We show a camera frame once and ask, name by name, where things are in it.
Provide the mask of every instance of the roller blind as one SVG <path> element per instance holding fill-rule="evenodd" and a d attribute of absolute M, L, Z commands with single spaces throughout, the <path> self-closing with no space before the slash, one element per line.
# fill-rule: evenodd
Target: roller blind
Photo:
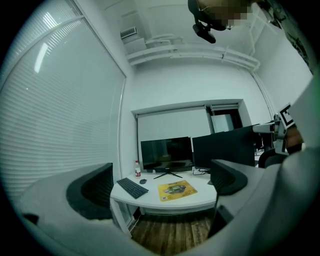
<path fill-rule="evenodd" d="M 138 115 L 139 161 L 143 166 L 141 142 L 180 137 L 200 137 L 210 135 L 205 107 Z"/>

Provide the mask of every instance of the wooden floor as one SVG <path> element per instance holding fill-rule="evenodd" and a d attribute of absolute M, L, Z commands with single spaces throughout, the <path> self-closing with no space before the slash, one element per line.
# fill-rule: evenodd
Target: wooden floor
<path fill-rule="evenodd" d="M 182 253 L 207 240 L 213 209 L 181 215 L 141 215 L 132 239 L 158 255 Z"/>

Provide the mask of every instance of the keyboard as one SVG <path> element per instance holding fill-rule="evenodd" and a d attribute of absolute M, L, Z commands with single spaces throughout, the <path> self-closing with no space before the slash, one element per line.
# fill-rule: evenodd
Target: keyboard
<path fill-rule="evenodd" d="M 134 199 L 141 197 L 149 191 L 128 178 L 120 179 L 117 183 Z"/>

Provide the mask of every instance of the window blind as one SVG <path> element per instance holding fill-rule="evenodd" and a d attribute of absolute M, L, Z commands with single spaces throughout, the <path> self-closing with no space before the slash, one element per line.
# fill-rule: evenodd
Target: window blind
<path fill-rule="evenodd" d="M 125 77 L 83 19 L 35 44 L 0 95 L 1 178 L 10 199 L 39 179 L 113 163 Z"/>
<path fill-rule="evenodd" d="M 211 116 L 215 133 L 228 132 L 234 129 L 230 114 L 220 114 Z"/>
<path fill-rule="evenodd" d="M 65 0 L 47 0 L 34 10 L 13 40 L 0 69 L 0 88 L 3 86 L 18 57 L 32 42 L 45 32 L 70 19 L 80 12 Z"/>

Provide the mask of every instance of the yellow booklet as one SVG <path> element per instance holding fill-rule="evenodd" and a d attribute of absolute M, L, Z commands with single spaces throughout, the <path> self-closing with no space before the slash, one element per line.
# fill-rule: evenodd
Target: yellow booklet
<path fill-rule="evenodd" d="M 161 202 L 184 198 L 198 193 L 186 180 L 158 185 Z"/>

